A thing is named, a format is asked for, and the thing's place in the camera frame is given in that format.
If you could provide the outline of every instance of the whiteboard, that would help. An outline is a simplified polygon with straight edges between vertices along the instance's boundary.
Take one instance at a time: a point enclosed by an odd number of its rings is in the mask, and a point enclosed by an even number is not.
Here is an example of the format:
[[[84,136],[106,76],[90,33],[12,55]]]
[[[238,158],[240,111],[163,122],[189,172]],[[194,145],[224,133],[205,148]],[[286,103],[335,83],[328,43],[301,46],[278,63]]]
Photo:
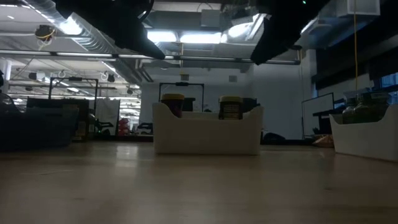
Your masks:
[[[333,93],[329,93],[302,102],[304,137],[314,135],[313,128],[319,129],[318,116],[314,117],[313,114],[333,110],[335,106],[334,100]]]

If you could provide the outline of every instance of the glass jar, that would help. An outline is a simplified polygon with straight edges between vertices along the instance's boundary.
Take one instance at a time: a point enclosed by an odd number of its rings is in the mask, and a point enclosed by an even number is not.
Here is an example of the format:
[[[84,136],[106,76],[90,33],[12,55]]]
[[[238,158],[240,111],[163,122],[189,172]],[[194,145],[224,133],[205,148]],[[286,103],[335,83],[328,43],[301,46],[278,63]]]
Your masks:
[[[346,109],[343,111],[343,124],[355,123],[356,98],[346,100]]]
[[[354,109],[357,123],[369,123],[380,121],[389,107],[389,95],[383,91],[363,93],[359,104]]]

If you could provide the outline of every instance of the yellow cable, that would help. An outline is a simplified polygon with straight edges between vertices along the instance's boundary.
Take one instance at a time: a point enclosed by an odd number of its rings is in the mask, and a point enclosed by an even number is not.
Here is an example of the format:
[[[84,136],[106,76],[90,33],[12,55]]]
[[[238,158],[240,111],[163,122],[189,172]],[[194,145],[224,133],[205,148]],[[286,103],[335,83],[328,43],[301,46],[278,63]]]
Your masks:
[[[355,91],[358,91],[358,37],[356,33],[356,0],[354,0]]]
[[[39,36],[36,36],[36,37],[37,37],[37,38],[40,38],[40,39],[49,38],[49,37],[52,36],[54,33],[55,33],[55,29],[51,32],[51,34],[45,35],[45,36],[43,36],[43,37],[39,37]]]

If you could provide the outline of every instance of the white storage bin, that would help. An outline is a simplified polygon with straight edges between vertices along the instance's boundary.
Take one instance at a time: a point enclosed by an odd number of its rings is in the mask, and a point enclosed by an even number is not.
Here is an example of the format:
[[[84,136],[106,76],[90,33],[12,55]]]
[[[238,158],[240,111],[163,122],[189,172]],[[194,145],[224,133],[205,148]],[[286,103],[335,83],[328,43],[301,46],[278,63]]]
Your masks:
[[[388,107],[374,123],[342,124],[342,115],[330,115],[336,152],[398,161],[398,105]]]
[[[218,113],[184,112],[175,117],[163,103],[154,103],[154,147],[160,154],[239,154],[260,152],[263,107],[236,121]]]

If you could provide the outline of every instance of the yellow lid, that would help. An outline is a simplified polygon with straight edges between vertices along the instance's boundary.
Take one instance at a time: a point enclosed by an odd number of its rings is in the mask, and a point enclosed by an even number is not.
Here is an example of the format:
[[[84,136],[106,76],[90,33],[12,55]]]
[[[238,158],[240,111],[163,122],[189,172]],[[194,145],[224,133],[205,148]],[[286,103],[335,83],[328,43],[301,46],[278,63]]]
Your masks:
[[[239,96],[222,96],[222,97],[220,97],[220,102],[243,103],[243,99]]]
[[[184,100],[185,96],[178,93],[168,93],[162,95],[162,100]]]

